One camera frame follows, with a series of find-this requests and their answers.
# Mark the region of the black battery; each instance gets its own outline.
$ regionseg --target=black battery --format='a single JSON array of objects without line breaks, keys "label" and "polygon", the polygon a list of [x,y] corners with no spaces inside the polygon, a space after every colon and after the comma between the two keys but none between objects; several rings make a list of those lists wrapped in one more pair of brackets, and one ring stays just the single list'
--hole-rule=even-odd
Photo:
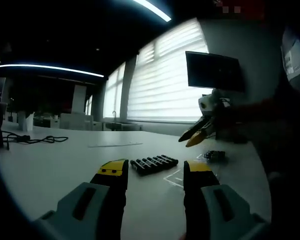
[{"label": "black battery", "polygon": [[160,155],[131,160],[130,163],[140,175],[148,175],[175,167],[179,161],[166,155]]}]

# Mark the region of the desk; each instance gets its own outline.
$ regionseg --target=desk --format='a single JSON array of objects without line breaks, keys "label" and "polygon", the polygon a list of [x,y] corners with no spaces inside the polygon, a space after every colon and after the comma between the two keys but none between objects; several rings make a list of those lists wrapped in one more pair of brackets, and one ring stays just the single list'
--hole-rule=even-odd
[{"label": "desk", "polygon": [[[3,130],[17,131],[15,123],[4,121]],[[178,137],[144,131],[77,131],[33,127],[31,137],[67,136],[62,143],[32,145],[10,144],[0,150],[0,172],[12,197],[30,220],[56,210],[57,202],[82,182],[89,182],[100,166],[108,161],[167,155],[180,162],[177,167],[139,177],[129,169],[127,203],[122,222],[123,240],[177,240],[185,232],[183,189],[164,177],[183,167],[183,161],[195,159],[207,150],[226,151],[226,166],[212,165],[222,184],[228,184],[267,221],[271,219],[271,195],[267,178],[252,143],[237,145],[212,139],[186,148]],[[105,142],[142,145],[87,147]]]}]

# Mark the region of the small electronic component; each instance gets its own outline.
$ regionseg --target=small electronic component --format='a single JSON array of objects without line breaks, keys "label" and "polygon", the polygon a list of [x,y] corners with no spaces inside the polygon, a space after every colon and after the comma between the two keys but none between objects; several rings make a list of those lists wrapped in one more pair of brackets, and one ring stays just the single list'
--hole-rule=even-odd
[{"label": "small electronic component", "polygon": [[224,151],[207,151],[204,154],[204,158],[209,161],[224,161],[225,160],[225,152]]},{"label": "small electronic component", "polygon": [[178,164],[178,160],[166,155],[131,160],[132,167],[140,174],[147,175],[169,169]]}]

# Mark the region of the white table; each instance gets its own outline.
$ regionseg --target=white table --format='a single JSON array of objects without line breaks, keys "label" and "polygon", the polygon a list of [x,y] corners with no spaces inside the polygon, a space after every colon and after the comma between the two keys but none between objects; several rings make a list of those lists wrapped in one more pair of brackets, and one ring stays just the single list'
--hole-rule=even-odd
[{"label": "white table", "polygon": [[[17,131],[15,123],[4,121],[3,130]],[[228,184],[251,206],[251,212],[271,220],[271,195],[261,161],[252,143],[232,144],[207,139],[186,148],[178,137],[144,131],[77,131],[33,127],[34,138],[47,135],[67,136],[62,143],[32,145],[10,144],[10,151],[0,150],[0,172],[7,189],[30,220],[49,210],[82,182],[90,182],[100,166],[126,158],[167,155],[178,159],[177,167],[139,177],[129,169],[127,203],[122,222],[122,239],[178,239],[185,232],[183,189],[164,177],[183,168],[183,161],[195,159],[207,150],[226,151],[226,166],[211,165],[222,184]],[[139,142],[142,145],[94,147],[104,143]]]}]

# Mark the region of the cable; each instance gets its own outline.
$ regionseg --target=cable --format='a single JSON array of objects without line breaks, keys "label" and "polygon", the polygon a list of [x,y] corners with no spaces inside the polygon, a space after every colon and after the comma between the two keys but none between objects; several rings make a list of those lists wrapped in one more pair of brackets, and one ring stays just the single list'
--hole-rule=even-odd
[{"label": "cable", "polygon": [[61,143],[61,142],[64,142],[66,140],[68,140],[69,138],[66,136],[46,136],[45,138],[43,139],[31,139],[31,137],[29,135],[18,135],[18,134],[15,134],[13,132],[9,132],[9,131],[2,131],[2,133],[6,133],[8,134],[7,136],[4,136],[3,137],[3,142],[5,143],[6,142],[6,148],[9,150],[10,149],[10,145],[9,145],[9,142],[12,143],[23,143],[23,144],[36,144],[36,143],[50,143],[50,144],[53,144],[53,143]]}]

